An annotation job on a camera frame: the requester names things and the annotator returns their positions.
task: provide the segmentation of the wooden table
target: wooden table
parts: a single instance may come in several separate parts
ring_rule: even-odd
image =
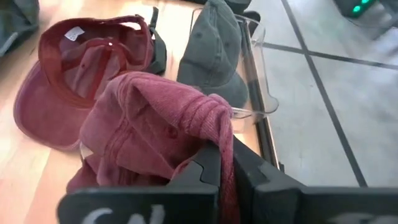
[[[152,6],[159,8],[157,31],[167,46],[165,76],[175,80],[188,41],[192,12],[201,6],[171,0],[40,0],[39,31],[0,59],[0,223],[56,223],[58,201],[81,165],[78,152],[64,153],[38,144],[14,123],[14,100],[37,61],[40,34],[57,21],[72,17],[105,19],[140,14],[149,23]],[[255,126],[236,136],[260,154]]]

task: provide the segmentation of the gray baseball cap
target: gray baseball cap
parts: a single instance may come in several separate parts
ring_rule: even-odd
[[[241,30],[223,0],[208,0],[198,16],[180,61],[177,81],[216,93],[232,107],[243,108],[248,88],[236,73]]]

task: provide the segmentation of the gray floor tile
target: gray floor tile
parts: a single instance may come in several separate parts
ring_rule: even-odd
[[[280,103],[270,123],[286,173],[307,185],[358,186],[304,56],[264,49],[264,57]]]
[[[261,15],[261,24],[266,28],[266,42],[300,47],[280,0],[252,0],[247,10],[257,11]]]
[[[398,186],[398,71],[314,57],[370,186]]]
[[[332,0],[288,0],[309,50],[373,62],[398,65],[398,30],[377,40],[371,36],[390,17],[380,4],[374,5],[354,23],[343,17]]]

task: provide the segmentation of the tile grout line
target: tile grout line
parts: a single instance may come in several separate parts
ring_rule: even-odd
[[[361,172],[361,169],[359,168],[359,164],[355,158],[354,152],[349,145],[349,142],[347,140],[347,137],[343,131],[343,128],[341,127],[341,124],[338,120],[337,114],[335,109],[333,108],[333,105],[329,99],[328,93],[326,92],[325,87],[323,86],[322,80],[319,76],[318,70],[315,67],[315,64],[310,56],[310,51],[307,48],[307,45],[304,42],[304,38],[300,32],[299,25],[297,24],[297,21],[293,15],[292,9],[289,6],[289,3],[287,0],[281,0],[282,4],[285,8],[285,11],[287,13],[287,16],[289,18],[290,24],[293,27],[293,30],[295,32],[296,38],[298,42],[300,43],[300,46],[302,48],[302,52],[305,56],[305,59],[307,60],[308,66],[310,67],[311,73],[313,78],[315,79],[315,83],[317,84],[317,87],[319,89],[319,92],[322,96],[323,102],[326,106],[326,109],[329,113],[330,119],[336,129],[337,135],[340,139],[340,143],[343,146],[344,152],[346,154],[346,157],[348,159],[349,164],[351,165],[351,168],[354,172],[355,178],[358,181],[358,184],[360,187],[367,187],[366,180],[364,178],[363,173]]]
[[[292,52],[292,53],[297,53],[297,54],[302,54],[302,55],[305,54],[304,50],[296,48],[296,47],[289,47],[289,46],[284,46],[284,45],[279,45],[279,44],[271,44],[268,42],[262,43],[262,46],[267,49],[282,50],[282,51]],[[348,63],[354,63],[354,64],[358,64],[358,65],[367,65],[367,66],[372,66],[372,67],[377,67],[377,68],[398,70],[398,65],[391,65],[391,64],[381,63],[381,62],[372,62],[372,61],[368,61],[368,60],[361,60],[361,59],[356,59],[356,58],[337,56],[337,55],[332,55],[332,54],[315,52],[315,51],[311,51],[311,50],[308,51],[308,54],[311,56],[326,58],[326,59],[330,59],[330,60],[337,60],[340,62],[348,62]]]

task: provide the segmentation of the cap label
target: cap label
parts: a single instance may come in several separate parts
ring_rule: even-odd
[[[65,34],[65,37],[71,41],[75,41],[79,35],[84,33],[84,30],[82,30],[80,27],[74,27]]]

